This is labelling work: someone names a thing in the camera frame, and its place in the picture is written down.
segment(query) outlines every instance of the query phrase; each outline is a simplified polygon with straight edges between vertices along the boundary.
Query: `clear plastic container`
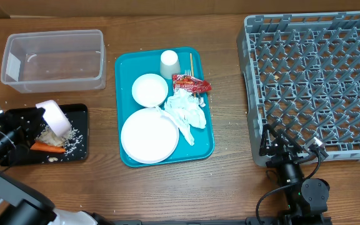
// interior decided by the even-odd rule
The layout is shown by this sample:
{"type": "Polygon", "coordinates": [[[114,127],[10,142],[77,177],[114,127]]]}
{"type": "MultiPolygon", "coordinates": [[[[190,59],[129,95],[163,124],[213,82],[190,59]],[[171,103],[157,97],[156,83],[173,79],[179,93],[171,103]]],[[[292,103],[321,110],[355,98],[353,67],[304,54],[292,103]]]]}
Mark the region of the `clear plastic container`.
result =
{"type": "Polygon", "coordinates": [[[20,93],[104,89],[106,50],[100,30],[12,34],[1,82],[20,93]]]}

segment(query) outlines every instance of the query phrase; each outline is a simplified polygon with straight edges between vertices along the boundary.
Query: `red wrapper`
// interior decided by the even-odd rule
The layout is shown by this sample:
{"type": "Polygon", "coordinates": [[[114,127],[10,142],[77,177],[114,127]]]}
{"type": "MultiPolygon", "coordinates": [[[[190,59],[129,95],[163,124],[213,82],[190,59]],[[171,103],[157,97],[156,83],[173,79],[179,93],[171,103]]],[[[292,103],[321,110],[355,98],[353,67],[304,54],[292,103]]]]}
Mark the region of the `red wrapper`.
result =
{"type": "Polygon", "coordinates": [[[183,74],[173,74],[173,90],[185,89],[191,93],[205,93],[212,90],[211,84],[192,76],[183,74]]]}

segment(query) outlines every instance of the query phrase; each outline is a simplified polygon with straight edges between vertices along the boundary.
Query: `gray plastic rack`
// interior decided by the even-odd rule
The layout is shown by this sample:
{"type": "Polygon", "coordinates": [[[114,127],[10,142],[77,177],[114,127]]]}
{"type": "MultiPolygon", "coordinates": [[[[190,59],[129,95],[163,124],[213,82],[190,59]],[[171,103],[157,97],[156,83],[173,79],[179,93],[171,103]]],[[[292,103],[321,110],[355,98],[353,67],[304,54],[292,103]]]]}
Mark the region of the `gray plastic rack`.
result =
{"type": "Polygon", "coordinates": [[[248,16],[237,48],[256,164],[267,123],[321,139],[327,160],[360,160],[360,11],[248,16]]]}

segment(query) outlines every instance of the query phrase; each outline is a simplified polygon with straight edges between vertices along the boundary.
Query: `teal tray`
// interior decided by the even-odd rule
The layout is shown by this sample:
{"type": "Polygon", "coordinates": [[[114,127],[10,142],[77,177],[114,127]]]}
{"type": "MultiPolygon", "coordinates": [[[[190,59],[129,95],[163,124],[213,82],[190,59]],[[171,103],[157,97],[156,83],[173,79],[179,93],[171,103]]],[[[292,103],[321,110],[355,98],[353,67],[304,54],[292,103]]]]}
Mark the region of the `teal tray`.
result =
{"type": "MultiPolygon", "coordinates": [[[[191,134],[195,138],[194,146],[190,146],[180,132],[179,143],[174,152],[167,159],[155,164],[143,164],[136,162],[135,160],[131,159],[124,151],[120,140],[123,124],[131,114],[143,108],[135,102],[131,95],[131,87],[133,82],[143,74],[160,74],[160,58],[161,54],[165,50],[168,49],[127,53],[120,56],[115,62],[117,127],[119,131],[120,157],[126,165],[133,168],[167,163],[178,163],[196,159],[206,159],[213,153],[213,149],[215,147],[208,95],[204,93],[201,94],[201,97],[204,98],[206,103],[206,106],[202,109],[205,113],[206,128],[198,129],[191,127],[191,134]]],[[[191,47],[179,47],[170,50],[175,51],[179,56],[182,73],[186,69],[191,69],[189,55],[192,53],[194,76],[201,80],[204,79],[201,60],[199,58],[198,52],[195,49],[191,47]]],[[[173,82],[171,80],[166,81],[167,85],[169,86],[169,94],[167,96],[172,96],[173,82]]]]}

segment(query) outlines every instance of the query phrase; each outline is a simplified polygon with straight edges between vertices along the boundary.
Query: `round white plate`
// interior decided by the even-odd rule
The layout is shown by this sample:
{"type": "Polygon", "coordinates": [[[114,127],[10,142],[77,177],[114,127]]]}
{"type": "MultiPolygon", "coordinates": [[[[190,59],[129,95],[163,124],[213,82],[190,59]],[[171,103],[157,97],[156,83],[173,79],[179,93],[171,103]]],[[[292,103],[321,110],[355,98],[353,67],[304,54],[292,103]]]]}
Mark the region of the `round white plate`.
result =
{"type": "Polygon", "coordinates": [[[158,163],[168,158],[178,141],[178,127],[155,108],[140,109],[133,113],[124,122],[121,131],[124,151],[135,161],[145,164],[158,163]]]}
{"type": "Polygon", "coordinates": [[[160,75],[144,74],[132,84],[131,94],[136,102],[146,108],[159,106],[168,95],[168,84],[160,75]]]}

